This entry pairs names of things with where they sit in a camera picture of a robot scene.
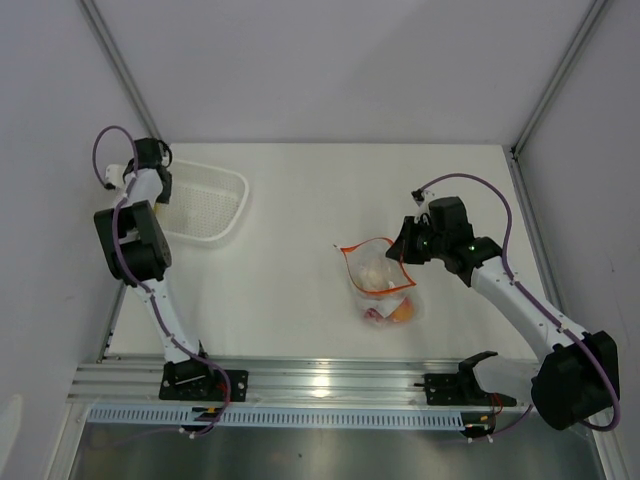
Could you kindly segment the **clear red zip bag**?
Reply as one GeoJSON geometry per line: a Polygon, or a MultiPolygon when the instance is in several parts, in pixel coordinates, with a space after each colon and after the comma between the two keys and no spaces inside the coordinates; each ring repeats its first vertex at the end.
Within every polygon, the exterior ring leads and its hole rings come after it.
{"type": "Polygon", "coordinates": [[[335,245],[360,316],[377,325],[408,324],[419,310],[416,281],[401,262],[386,257],[392,244],[387,237],[374,237],[352,246],[335,245]]]}

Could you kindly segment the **red toy tomato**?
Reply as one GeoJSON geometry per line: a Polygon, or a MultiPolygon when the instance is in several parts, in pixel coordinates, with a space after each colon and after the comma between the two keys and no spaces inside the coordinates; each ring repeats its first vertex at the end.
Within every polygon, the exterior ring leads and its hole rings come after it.
{"type": "Polygon", "coordinates": [[[415,316],[415,305],[411,298],[406,297],[391,313],[390,320],[394,323],[409,322],[415,316]]]}

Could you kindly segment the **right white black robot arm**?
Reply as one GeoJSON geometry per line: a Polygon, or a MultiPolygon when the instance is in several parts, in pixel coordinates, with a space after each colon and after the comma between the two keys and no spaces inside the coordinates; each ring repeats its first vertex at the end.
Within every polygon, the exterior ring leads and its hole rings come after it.
{"type": "Polygon", "coordinates": [[[621,419],[617,345],[604,331],[589,333],[548,301],[527,290],[493,239],[478,237],[458,197],[429,202],[425,211],[404,218],[387,258],[424,265],[439,260],[466,287],[491,303],[534,352],[538,365],[527,369],[496,352],[477,354],[459,366],[458,395],[479,403],[491,393],[534,407],[556,430],[612,409],[604,430],[621,419]]]}

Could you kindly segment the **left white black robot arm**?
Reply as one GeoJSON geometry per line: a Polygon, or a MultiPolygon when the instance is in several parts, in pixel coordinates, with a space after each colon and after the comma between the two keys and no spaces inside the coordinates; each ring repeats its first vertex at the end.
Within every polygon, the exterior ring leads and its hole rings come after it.
{"type": "Polygon", "coordinates": [[[113,207],[94,214],[94,226],[110,273],[139,296],[155,320],[167,381],[204,400],[215,392],[217,376],[207,369],[195,330],[178,313],[168,282],[172,254],[155,212],[170,201],[172,175],[163,160],[172,153],[165,142],[149,137],[135,140],[133,152],[123,189],[113,207]]]}

